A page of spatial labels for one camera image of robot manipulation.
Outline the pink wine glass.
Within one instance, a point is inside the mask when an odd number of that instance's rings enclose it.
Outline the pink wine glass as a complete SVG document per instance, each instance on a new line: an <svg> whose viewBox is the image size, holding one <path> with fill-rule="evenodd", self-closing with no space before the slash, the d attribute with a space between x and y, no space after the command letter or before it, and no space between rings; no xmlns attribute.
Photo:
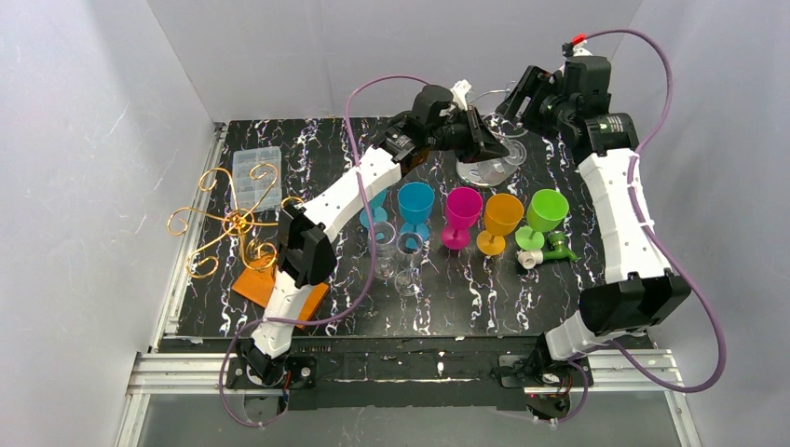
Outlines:
<svg viewBox="0 0 790 447"><path fill-rule="evenodd" d="M470 228L477 223L483 208L483 198L470 187L457 187L447 196L444 215L446 226L441 232L443 245L460 251L470 244Z"/></svg>

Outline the orange wine glass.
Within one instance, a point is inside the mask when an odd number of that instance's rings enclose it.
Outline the orange wine glass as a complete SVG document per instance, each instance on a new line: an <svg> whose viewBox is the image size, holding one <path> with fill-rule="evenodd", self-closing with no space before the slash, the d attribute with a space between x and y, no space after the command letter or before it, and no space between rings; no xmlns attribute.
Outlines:
<svg viewBox="0 0 790 447"><path fill-rule="evenodd" d="M512 233L524 216L524 205L514 195L491 196L484 207L484 230L476 237L478 250L486 256L497 256L506 248L505 236Z"/></svg>

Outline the green wine glass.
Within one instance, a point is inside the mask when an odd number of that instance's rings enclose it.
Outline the green wine glass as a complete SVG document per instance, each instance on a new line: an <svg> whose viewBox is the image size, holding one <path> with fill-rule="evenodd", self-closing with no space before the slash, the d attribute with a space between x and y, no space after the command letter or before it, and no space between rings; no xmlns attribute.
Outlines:
<svg viewBox="0 0 790 447"><path fill-rule="evenodd" d="M568 201L560 192L552 189L537 191L527 207L527 225L515 233L518 247L523 251L541 250L545 234L561 224L568 212Z"/></svg>

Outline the clear wine glass front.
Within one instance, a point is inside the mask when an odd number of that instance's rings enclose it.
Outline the clear wine glass front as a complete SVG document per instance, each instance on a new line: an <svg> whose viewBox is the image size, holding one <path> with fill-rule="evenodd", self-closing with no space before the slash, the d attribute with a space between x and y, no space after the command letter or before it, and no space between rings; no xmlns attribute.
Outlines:
<svg viewBox="0 0 790 447"><path fill-rule="evenodd" d="M396 254L401 270L394 277L394 285L401 296L416 294L418 267L423 250L424 241L418 233L404 232L396 240Z"/></svg>

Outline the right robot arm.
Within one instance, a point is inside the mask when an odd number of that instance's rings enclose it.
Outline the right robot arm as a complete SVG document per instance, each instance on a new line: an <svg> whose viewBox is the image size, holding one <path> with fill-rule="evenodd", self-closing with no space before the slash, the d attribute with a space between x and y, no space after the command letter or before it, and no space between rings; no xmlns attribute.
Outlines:
<svg viewBox="0 0 790 447"><path fill-rule="evenodd" d="M635 126L609 110L610 61L580 43L563 46L565 64L553 73L527 67L497 108L529 132L560 138L592 198L605 252L605 282L582 292L579 308L538 338L517 373L561 374L567 362L623 335L663 322L690 294L688 283L646 235L653 222L635 165Z"/></svg>

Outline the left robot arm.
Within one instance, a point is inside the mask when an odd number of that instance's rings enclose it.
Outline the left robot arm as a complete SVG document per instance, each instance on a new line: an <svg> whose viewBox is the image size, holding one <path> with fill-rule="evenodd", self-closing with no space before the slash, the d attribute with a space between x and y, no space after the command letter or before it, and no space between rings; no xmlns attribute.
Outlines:
<svg viewBox="0 0 790 447"><path fill-rule="evenodd" d="M291 346L293 328L309 294L335 270L334 241L371 197L397 184L432 151L451 151L456 159L480 162L507 150L484 125L467 80L451 88L427 84L410 110L393 116L353 166L324 192L279 213L277 261L263 317L237 354L263 379L280 367Z"/></svg>

